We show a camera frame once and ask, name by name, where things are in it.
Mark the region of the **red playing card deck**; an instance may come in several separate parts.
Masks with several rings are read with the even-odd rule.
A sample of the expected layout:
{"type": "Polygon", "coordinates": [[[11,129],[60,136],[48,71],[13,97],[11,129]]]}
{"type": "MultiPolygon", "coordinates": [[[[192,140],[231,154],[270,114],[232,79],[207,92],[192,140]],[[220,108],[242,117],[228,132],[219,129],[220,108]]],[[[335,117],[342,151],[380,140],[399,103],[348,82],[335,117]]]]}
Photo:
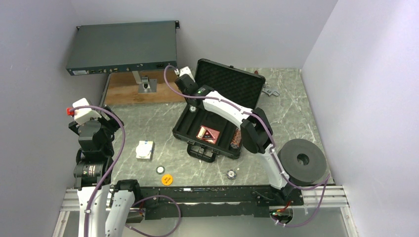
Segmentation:
{"type": "Polygon", "coordinates": [[[196,138],[211,144],[216,144],[220,136],[220,131],[201,125],[196,138]]]}

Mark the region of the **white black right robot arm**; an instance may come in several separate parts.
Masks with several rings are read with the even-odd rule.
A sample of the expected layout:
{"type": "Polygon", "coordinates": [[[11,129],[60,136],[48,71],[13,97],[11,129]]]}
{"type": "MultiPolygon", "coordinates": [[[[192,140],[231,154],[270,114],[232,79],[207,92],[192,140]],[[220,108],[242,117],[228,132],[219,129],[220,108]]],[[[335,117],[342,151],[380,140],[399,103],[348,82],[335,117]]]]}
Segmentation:
{"type": "Polygon", "coordinates": [[[189,105],[215,113],[240,130],[243,146],[260,157],[269,184],[274,189],[274,202],[278,205],[286,204],[292,197],[287,188],[289,176],[279,161],[273,131],[264,111],[260,108],[245,108],[207,85],[199,87],[188,74],[179,76],[175,84],[180,90],[178,94],[184,97],[189,105]]]}

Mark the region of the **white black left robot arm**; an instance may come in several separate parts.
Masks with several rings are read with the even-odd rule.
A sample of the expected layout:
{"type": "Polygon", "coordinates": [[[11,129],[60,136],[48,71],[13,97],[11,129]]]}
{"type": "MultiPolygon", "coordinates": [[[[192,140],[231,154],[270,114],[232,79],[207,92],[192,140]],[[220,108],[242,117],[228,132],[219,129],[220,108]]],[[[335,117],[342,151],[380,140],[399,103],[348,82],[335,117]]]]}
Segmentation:
{"type": "Polygon", "coordinates": [[[131,207],[142,201],[135,179],[111,186],[114,134],[124,123],[108,107],[74,105],[69,128],[78,135],[80,148],[74,169],[79,201],[80,237],[120,237],[131,207]]]}

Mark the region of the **row of poker chips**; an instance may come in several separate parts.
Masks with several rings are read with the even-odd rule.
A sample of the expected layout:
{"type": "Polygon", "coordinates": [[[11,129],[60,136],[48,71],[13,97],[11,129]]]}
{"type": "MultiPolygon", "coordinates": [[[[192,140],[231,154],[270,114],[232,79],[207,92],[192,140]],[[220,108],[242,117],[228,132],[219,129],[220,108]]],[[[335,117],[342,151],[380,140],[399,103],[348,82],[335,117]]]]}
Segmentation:
{"type": "Polygon", "coordinates": [[[241,143],[241,131],[240,131],[240,129],[236,129],[235,130],[235,132],[234,132],[234,134],[233,134],[233,137],[232,137],[232,140],[231,140],[231,142],[230,142],[230,147],[232,148],[232,149],[238,149],[239,148],[239,146],[240,146],[240,143],[241,143]]]}

